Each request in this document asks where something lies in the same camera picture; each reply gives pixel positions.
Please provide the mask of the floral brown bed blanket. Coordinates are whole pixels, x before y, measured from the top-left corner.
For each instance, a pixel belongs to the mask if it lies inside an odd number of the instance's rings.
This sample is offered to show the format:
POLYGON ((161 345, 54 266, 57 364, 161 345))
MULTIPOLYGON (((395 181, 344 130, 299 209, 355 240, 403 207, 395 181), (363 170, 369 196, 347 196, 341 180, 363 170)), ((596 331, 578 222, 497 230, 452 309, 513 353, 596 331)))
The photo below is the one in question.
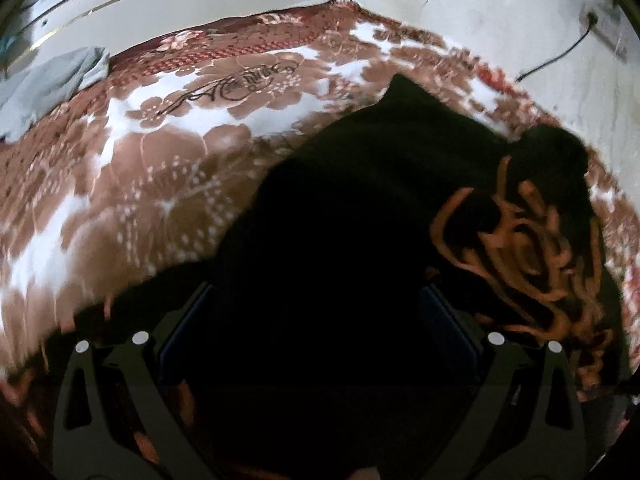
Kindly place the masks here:
MULTIPOLYGON (((468 50, 331 2, 145 44, 2 150, 7 474, 38 478, 51 466, 55 408, 81 317, 107 321, 125 292, 210 258, 271 168, 323 128, 380 102, 395 76, 509 141, 533 126, 565 129, 468 50)), ((598 152, 582 142, 630 363, 626 408, 606 452, 638 417, 631 298, 639 220, 598 152)))

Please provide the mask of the white wall power socket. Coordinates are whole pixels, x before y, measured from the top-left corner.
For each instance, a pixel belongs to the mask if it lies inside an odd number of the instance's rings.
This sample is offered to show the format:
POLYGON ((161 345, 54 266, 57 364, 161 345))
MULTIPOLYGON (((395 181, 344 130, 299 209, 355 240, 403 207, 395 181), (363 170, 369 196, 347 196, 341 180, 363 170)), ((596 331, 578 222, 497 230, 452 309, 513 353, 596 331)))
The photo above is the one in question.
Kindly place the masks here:
POLYGON ((627 62, 627 37, 620 10, 586 3, 580 12, 580 22, 612 55, 623 63, 627 62))

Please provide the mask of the grey white cloth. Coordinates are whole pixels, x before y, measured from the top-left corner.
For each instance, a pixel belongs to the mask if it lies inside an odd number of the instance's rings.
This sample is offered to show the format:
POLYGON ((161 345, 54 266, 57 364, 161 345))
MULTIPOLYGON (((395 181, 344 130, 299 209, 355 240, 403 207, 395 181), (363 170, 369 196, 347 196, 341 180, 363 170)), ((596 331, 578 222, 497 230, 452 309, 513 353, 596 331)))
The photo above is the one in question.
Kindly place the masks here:
POLYGON ((55 107, 105 79, 110 51, 84 47, 1 81, 1 141, 15 143, 55 107))

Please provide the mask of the black orange graffiti hoodie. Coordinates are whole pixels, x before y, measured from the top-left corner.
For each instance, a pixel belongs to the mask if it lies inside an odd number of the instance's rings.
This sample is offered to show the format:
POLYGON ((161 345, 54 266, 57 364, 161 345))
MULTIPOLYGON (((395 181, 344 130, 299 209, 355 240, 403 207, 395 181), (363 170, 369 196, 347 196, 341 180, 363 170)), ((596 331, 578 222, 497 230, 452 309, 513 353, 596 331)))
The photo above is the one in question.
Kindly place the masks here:
POLYGON ((178 345, 207 479, 433 479, 451 304, 562 344, 596 478, 630 374, 585 143, 514 141, 395 76, 271 168, 208 259, 145 284, 209 291, 178 345))

